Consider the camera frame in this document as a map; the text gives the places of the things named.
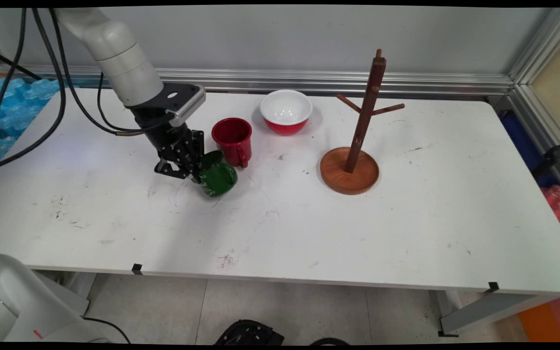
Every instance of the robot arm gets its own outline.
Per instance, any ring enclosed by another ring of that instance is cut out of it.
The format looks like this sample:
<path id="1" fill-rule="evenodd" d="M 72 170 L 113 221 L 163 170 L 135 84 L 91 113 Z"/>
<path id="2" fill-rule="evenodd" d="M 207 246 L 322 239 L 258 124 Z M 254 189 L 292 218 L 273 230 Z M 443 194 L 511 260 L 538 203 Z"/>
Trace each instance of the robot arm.
<path id="1" fill-rule="evenodd" d="M 164 84 L 129 28 L 96 7 L 55 9 L 58 22 L 86 46 L 122 103 L 136 106 L 161 93 Z"/>
<path id="2" fill-rule="evenodd" d="M 159 157 L 154 171 L 180 179 L 191 175 L 199 183 L 204 133 L 189 130 L 185 120 L 205 101 L 204 87 L 162 82 L 127 26 L 96 7 L 58 8 L 55 13 L 58 22 L 86 46 L 140 127 L 154 126 L 167 114 L 174 116 L 146 133 Z"/>

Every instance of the orange object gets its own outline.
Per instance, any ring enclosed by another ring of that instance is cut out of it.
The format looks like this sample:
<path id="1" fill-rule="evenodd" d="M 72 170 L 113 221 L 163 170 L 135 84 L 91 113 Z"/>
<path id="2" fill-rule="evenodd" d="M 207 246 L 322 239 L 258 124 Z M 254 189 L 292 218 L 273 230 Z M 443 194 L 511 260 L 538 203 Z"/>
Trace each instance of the orange object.
<path id="1" fill-rule="evenodd" d="M 528 340 L 560 343 L 560 298 L 518 314 Z"/>

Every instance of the red and white bowl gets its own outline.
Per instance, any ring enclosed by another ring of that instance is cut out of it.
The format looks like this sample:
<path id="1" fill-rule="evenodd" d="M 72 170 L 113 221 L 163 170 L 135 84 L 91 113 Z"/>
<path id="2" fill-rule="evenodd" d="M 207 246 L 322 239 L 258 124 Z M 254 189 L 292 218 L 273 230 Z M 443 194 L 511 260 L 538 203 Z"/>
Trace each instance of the red and white bowl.
<path id="1" fill-rule="evenodd" d="M 270 129 L 280 135 L 293 135 L 308 122 L 313 103 L 292 89 L 279 89 L 261 101 L 261 113 Z"/>

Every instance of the black object on floor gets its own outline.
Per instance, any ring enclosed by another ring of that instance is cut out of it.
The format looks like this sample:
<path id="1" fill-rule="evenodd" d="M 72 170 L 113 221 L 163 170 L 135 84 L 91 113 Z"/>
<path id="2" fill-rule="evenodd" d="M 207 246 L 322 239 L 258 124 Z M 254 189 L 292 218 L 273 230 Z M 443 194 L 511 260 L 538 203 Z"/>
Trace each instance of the black object on floor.
<path id="1" fill-rule="evenodd" d="M 282 345 L 284 336 L 272 328 L 251 319 L 233 323 L 215 342 L 215 345 Z"/>
<path id="2" fill-rule="evenodd" d="M 335 337 L 325 337 L 325 338 L 319 339 L 319 340 L 317 340 L 317 341 L 315 341 L 314 343 L 311 344 L 311 346 L 316 346 L 316 345 L 348 346 L 349 344 L 345 343 L 344 341 L 342 341 L 340 339 L 336 339 Z"/>

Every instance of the floor tile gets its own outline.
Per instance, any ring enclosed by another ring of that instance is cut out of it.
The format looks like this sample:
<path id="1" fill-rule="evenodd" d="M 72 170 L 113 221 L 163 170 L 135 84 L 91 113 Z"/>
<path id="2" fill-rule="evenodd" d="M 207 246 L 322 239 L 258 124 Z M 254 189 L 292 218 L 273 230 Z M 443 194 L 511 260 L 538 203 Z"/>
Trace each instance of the floor tile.
<path id="1" fill-rule="evenodd" d="M 205 279 L 99 274 L 86 316 L 116 324 L 131 343 L 193 344 L 206 285 Z M 109 325 L 95 324 L 111 341 L 124 343 Z"/>
<path id="2" fill-rule="evenodd" d="M 462 304 L 478 299 L 462 293 Z M 367 288 L 373 344 L 475 343 L 528 341 L 517 315 L 462 332 L 460 337 L 438 337 L 440 310 L 426 290 Z"/>
<path id="3" fill-rule="evenodd" d="M 284 336 L 282 345 L 322 337 L 370 344 L 362 287 L 209 280 L 196 344 L 213 344 L 235 321 L 252 319 Z"/>

